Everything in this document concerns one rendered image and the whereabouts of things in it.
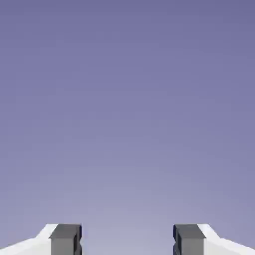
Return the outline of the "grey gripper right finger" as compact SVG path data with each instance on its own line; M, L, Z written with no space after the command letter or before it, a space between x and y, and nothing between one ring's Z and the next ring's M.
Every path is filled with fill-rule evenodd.
M173 255L255 255L255 249L218 236L209 224L175 224Z

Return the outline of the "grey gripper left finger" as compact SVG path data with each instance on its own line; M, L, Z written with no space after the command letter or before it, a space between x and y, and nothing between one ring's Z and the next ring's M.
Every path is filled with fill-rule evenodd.
M34 238L0 249L0 255L82 255L82 225L46 224Z

